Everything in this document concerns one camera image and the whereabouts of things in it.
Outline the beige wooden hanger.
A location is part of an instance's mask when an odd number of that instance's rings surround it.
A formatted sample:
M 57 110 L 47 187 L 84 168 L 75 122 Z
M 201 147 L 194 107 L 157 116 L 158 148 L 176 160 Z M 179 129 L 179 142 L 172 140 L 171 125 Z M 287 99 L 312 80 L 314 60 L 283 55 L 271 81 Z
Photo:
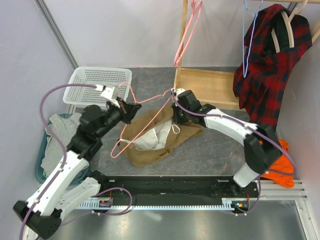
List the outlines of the beige wooden hanger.
M 290 16 L 288 16 L 287 13 L 284 12 L 284 11 L 281 12 L 281 16 L 283 18 L 283 21 L 284 21 L 284 24 L 285 24 L 285 27 L 286 27 L 286 30 L 287 30 L 288 42 L 289 42 L 289 47 L 290 48 L 293 48 L 295 46 L 294 33 L 293 33 L 293 30 L 292 30 L 291 21 L 292 21 L 292 19 L 294 18 L 295 15 L 300 14 L 304 10 L 304 8 L 306 7 L 307 3 L 308 3 L 308 0 L 303 0 L 302 1 L 302 6 L 300 8 L 295 7 L 292 10 Z M 274 28 L 271 31 L 271 36 L 272 36 L 272 41 L 273 41 L 273 45 L 274 45 L 274 48 L 275 48 L 275 52 L 279 53 L 281 51 L 281 49 L 280 49 L 280 45 L 279 45 L 279 42 L 278 42 L 278 39 L 277 39 L 277 35 L 276 35 L 276 32 L 275 32 Z

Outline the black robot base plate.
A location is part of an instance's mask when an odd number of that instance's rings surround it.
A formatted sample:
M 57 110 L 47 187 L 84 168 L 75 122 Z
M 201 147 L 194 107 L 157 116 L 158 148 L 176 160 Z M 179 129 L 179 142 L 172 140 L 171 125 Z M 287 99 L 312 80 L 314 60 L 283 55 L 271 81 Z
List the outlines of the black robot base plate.
M 241 188 L 231 176 L 105 176 L 93 171 L 100 191 L 111 190 L 110 196 L 125 205 L 138 203 L 190 203 L 213 199 L 253 199 L 258 196 L 255 182 Z

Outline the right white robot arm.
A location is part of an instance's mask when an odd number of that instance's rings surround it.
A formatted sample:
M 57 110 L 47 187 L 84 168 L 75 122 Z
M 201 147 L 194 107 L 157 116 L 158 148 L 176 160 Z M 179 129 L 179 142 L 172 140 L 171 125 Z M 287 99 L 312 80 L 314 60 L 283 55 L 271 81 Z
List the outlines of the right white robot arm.
M 233 175 L 229 191 L 235 197 L 247 191 L 247 185 L 269 170 L 282 156 L 282 147 L 272 127 L 239 120 L 211 104 L 201 104 L 191 90 L 172 88 L 173 121 L 179 125 L 189 121 L 218 131 L 243 146 L 245 163 Z

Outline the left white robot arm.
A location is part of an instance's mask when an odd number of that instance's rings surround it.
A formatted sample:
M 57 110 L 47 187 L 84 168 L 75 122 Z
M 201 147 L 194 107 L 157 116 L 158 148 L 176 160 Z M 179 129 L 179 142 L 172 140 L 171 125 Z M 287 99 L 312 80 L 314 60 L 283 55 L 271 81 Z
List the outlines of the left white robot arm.
M 69 193 L 64 194 L 76 175 L 89 166 L 104 137 L 118 123 L 130 124 L 141 104 L 126 103 L 117 99 L 108 101 L 108 109 L 98 105 L 84 108 L 75 135 L 67 146 L 56 168 L 42 186 L 28 200 L 19 200 L 13 210 L 38 238 L 50 238 L 61 226 L 63 219 L 90 197 L 104 197 L 110 191 L 109 179 L 99 171 L 90 172 L 87 178 Z

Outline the red plaid skirt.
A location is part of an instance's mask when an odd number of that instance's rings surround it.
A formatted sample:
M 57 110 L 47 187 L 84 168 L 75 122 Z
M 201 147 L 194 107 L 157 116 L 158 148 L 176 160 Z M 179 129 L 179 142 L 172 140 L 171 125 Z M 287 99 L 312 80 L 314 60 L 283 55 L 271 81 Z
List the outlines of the red plaid skirt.
M 291 21 L 294 47 L 289 38 L 281 12 L 291 12 L 280 4 L 260 10 L 243 37 L 243 63 L 233 77 L 233 93 L 239 107 L 245 109 L 250 122 L 266 123 L 277 128 L 284 91 L 294 66 L 312 47 L 308 20 L 295 15 Z M 275 30 L 280 46 L 276 53 L 271 35 Z

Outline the tan brown garment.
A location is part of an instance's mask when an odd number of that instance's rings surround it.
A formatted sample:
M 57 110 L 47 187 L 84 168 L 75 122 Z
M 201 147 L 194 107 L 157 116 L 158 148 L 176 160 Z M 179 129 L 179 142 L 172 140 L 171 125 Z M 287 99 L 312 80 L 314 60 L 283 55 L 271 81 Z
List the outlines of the tan brown garment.
M 151 109 L 134 119 L 124 130 L 120 147 L 135 167 L 142 168 L 162 160 L 185 141 L 203 132 L 201 126 L 191 121 L 174 123 L 173 109 L 166 105 L 162 110 Z

